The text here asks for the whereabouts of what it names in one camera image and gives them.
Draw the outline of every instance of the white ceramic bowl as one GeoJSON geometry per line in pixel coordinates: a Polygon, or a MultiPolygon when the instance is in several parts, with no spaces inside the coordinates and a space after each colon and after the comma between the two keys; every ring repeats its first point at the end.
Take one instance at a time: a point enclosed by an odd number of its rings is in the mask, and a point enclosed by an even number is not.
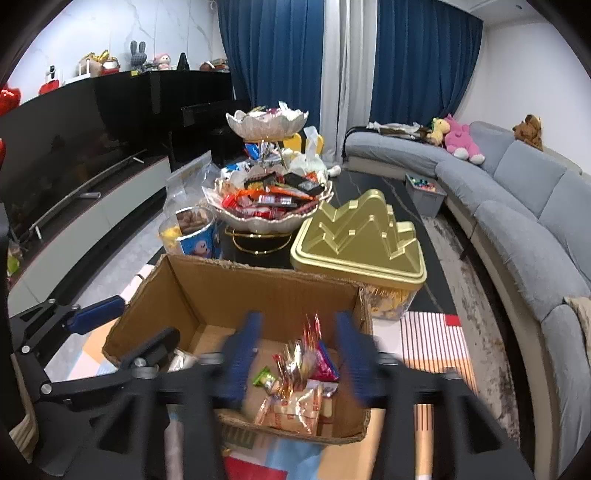
{"type": "Polygon", "coordinates": [[[247,142],[277,142],[292,137],[304,128],[308,112],[286,110],[269,118],[268,115],[251,116],[237,110],[234,115],[226,113],[226,120],[230,128],[247,142]]]}
{"type": "MultiPolygon", "coordinates": [[[[319,200],[327,202],[332,200],[335,193],[333,192],[333,183],[328,181],[324,193],[319,197],[319,200]]],[[[269,233],[292,233],[297,230],[304,220],[310,218],[316,213],[318,206],[305,215],[290,215],[280,220],[267,220],[265,218],[251,217],[238,218],[227,210],[213,207],[221,220],[226,222],[230,227],[237,232],[260,233],[262,235],[269,233]]]]}

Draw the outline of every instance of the yellow stuffed toy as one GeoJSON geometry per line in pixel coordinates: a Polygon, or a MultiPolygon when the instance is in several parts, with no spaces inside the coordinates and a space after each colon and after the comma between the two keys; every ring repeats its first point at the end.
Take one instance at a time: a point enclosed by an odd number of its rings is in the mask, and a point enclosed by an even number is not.
{"type": "Polygon", "coordinates": [[[450,132],[451,127],[443,118],[434,118],[432,130],[433,132],[427,135],[427,141],[431,145],[439,147],[443,143],[443,137],[450,132]]]}

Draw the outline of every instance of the blue curtain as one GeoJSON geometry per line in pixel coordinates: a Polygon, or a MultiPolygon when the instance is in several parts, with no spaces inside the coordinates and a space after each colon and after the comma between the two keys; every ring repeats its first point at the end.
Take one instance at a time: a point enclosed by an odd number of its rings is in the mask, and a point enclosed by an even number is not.
{"type": "Polygon", "coordinates": [[[217,0],[239,99],[309,111],[320,129],[324,0],[217,0]]]}
{"type": "Polygon", "coordinates": [[[454,114],[482,39],[482,20],[439,0],[380,0],[371,120],[454,114]]]}

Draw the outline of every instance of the gold lid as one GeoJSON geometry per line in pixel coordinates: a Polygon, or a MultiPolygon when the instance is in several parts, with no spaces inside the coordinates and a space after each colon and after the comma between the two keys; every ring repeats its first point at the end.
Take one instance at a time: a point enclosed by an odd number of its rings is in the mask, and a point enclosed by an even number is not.
{"type": "Polygon", "coordinates": [[[338,209],[322,202],[300,228],[291,263],[299,270],[405,290],[418,290],[427,278],[413,223],[397,222],[375,189],[338,209]]]}

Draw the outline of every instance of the cardboard box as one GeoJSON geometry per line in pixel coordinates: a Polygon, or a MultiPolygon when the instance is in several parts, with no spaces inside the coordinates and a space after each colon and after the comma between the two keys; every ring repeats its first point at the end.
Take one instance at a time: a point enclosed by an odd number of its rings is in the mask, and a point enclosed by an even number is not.
{"type": "Polygon", "coordinates": [[[334,321],[336,312],[352,311],[359,329],[372,333],[369,301],[360,284],[291,270],[166,255],[112,328],[103,353],[118,363],[131,349],[168,326],[180,331],[179,348],[196,354],[215,352],[251,310],[264,316],[259,351],[249,373],[242,411],[218,411],[222,423],[327,445],[361,441],[369,424],[369,410],[352,395],[336,350],[334,321]],[[299,338],[306,315],[315,313],[330,356],[341,372],[332,418],[319,425],[314,437],[253,425],[265,397],[264,390],[251,385],[253,377],[265,365],[277,374],[271,356],[281,353],[288,340],[299,338]]]}

